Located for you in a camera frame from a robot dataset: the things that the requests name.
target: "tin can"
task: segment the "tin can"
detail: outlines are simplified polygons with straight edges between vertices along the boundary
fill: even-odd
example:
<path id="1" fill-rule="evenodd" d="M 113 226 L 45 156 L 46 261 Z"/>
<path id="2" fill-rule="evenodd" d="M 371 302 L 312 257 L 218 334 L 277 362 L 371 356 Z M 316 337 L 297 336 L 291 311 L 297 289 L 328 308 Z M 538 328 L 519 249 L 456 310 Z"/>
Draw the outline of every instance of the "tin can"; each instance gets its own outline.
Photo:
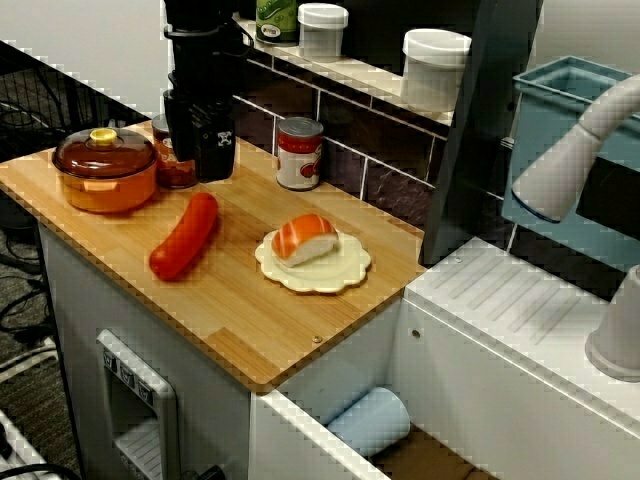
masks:
<path id="1" fill-rule="evenodd" d="M 158 152 L 156 183 L 165 188 L 188 188 L 198 183 L 194 160 L 179 162 L 173 152 L 167 119 L 162 115 L 151 121 L 153 146 Z"/>
<path id="2" fill-rule="evenodd" d="M 303 117 L 279 122 L 276 180 L 281 187 L 300 191 L 318 185 L 323 129 L 321 123 Z"/>
<path id="3" fill-rule="evenodd" d="M 281 46 L 298 44 L 297 0 L 256 0 L 256 38 Z"/>

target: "white cup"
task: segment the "white cup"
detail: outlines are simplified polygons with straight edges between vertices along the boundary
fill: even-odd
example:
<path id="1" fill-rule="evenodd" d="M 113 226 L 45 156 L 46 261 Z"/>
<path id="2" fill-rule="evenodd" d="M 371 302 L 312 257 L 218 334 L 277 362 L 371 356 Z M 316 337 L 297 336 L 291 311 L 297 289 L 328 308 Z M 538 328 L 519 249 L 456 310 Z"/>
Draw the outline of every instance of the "white cup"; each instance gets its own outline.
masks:
<path id="1" fill-rule="evenodd" d="M 446 30 L 421 28 L 404 37 L 406 55 L 401 98 L 429 112 L 450 112 L 471 47 L 471 39 Z"/>
<path id="2" fill-rule="evenodd" d="M 298 9 L 301 57 L 320 63 L 340 58 L 342 35 L 349 23 L 349 13 L 342 7 L 327 3 L 307 3 Z"/>
<path id="3" fill-rule="evenodd" d="M 376 387 L 327 428 L 363 457 L 371 457 L 406 437 L 411 419 L 402 400 Z"/>

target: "tile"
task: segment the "tile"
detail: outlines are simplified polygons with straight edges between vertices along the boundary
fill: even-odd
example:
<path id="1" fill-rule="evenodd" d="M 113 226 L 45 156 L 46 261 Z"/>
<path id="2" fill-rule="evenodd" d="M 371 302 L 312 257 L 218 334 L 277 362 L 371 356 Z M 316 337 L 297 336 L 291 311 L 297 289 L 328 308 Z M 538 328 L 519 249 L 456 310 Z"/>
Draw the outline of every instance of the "tile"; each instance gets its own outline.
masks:
<path id="1" fill-rule="evenodd" d="M 324 140 L 322 144 L 321 180 L 360 198 L 364 157 Z"/>
<path id="2" fill-rule="evenodd" d="M 502 200 L 491 195 L 486 197 L 476 227 L 476 236 L 506 250 L 513 233 L 514 223 L 502 216 Z"/>
<path id="3" fill-rule="evenodd" d="M 323 90 L 326 90 L 331 94 L 354 101 L 365 107 L 368 107 L 371 103 L 371 95 L 360 92 L 354 88 L 349 87 L 348 85 L 336 82 L 325 76 L 310 72 L 309 70 L 305 70 L 304 68 L 292 65 L 291 63 L 280 60 L 279 58 L 275 59 L 274 66 L 275 69 L 280 72 L 296 77 L 318 88 L 322 88 Z"/>
<path id="4" fill-rule="evenodd" d="M 247 63 L 242 98 L 283 117 L 315 115 L 316 92 L 300 82 Z"/>
<path id="5" fill-rule="evenodd" d="M 432 188 L 371 160 L 365 182 L 364 201 L 424 230 Z"/>
<path id="6" fill-rule="evenodd" d="M 236 136 L 273 153 L 273 116 L 239 100 L 233 101 Z"/>
<path id="7" fill-rule="evenodd" d="M 386 113 L 387 115 L 391 115 L 392 117 L 407 122 L 408 124 L 415 127 L 424 128 L 425 130 L 428 130 L 436 135 L 440 135 L 444 138 L 447 138 L 447 136 L 449 135 L 449 127 L 447 125 L 443 125 L 439 122 L 431 120 L 430 118 L 423 117 L 422 115 L 418 115 L 404 108 L 392 105 L 391 103 L 385 102 L 384 100 L 374 98 L 371 107 L 374 110 Z"/>
<path id="8" fill-rule="evenodd" d="M 409 175 L 425 178 L 433 137 L 331 95 L 320 97 L 325 135 Z"/>
<path id="9" fill-rule="evenodd" d="M 444 156 L 444 148 L 447 146 L 447 142 L 439 138 L 434 138 L 433 149 L 431 150 L 431 158 L 428 161 L 427 182 L 435 186 L 438 182 L 438 175 L 440 174 L 440 167 L 442 166 L 442 159 Z"/>
<path id="10" fill-rule="evenodd" d="M 625 273 L 518 226 L 510 253 L 611 301 Z"/>

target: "white container lid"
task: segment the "white container lid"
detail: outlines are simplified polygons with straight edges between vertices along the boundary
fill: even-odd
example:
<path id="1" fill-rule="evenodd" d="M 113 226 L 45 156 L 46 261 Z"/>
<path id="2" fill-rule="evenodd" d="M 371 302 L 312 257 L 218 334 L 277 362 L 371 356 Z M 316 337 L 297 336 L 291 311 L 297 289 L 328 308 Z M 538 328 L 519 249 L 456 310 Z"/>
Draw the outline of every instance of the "white container lid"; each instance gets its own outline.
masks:
<path id="1" fill-rule="evenodd" d="M 349 12 L 330 3 L 305 3 L 298 8 L 298 21 L 312 28 L 340 30 L 349 23 Z"/>
<path id="2" fill-rule="evenodd" d="M 447 30 L 419 28 L 404 36 L 402 51 L 420 62 L 447 68 L 463 68 L 471 39 Z"/>

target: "wooden cutting board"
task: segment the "wooden cutting board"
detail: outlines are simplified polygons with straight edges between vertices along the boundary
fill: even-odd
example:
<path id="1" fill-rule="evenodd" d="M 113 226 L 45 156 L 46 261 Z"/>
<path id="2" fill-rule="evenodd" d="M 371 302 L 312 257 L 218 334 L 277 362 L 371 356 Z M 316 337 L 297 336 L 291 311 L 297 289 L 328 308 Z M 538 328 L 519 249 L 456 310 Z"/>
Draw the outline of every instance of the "wooden cutting board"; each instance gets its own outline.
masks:
<path id="1" fill-rule="evenodd" d="M 130 128 L 152 137 L 150 122 Z M 229 179 L 158 189 L 142 207 L 110 215 L 65 201 L 51 152 L 0 164 L 0 188 L 257 393 L 277 387 L 350 335 L 424 271 L 417 263 L 422 231 L 327 184 L 309 192 L 279 187 L 275 157 L 242 140 Z M 180 281 L 162 282 L 149 270 L 149 255 L 195 192 L 218 201 L 214 233 Z M 264 236 L 305 213 L 326 217 L 369 252 L 372 265 L 359 286 L 300 294 L 261 273 L 254 252 Z"/>

